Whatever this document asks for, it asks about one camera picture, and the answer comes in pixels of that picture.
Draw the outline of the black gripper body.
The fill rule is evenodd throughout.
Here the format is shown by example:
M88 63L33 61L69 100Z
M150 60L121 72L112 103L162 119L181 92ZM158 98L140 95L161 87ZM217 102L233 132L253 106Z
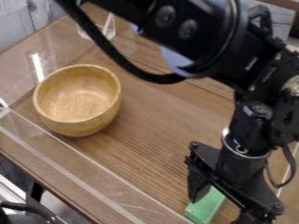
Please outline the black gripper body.
M275 224L284 213L284 205L265 182L265 160L267 155L245 157L228 146L217 150L204 143L189 143L184 163L206 172L209 188L214 187L240 208L230 224Z

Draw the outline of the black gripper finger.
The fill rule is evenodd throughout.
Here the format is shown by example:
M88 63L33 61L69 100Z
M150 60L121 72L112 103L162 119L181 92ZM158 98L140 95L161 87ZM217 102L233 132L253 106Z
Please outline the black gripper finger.
M186 190L190 203L196 203L210 190L209 175L193 164L188 165Z

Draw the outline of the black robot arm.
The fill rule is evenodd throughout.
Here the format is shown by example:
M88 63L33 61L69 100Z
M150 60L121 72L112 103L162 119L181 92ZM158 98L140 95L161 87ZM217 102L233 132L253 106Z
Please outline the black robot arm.
M295 157L299 142L299 52L275 37L268 8L241 0L88 0L116 14L158 44L172 64L166 74L134 66L104 37L73 0L54 0L106 56L138 79L173 84L209 77L234 91L234 112L214 149L190 142L188 198L217 189L240 209L233 224L273 224L285 210L268 158Z

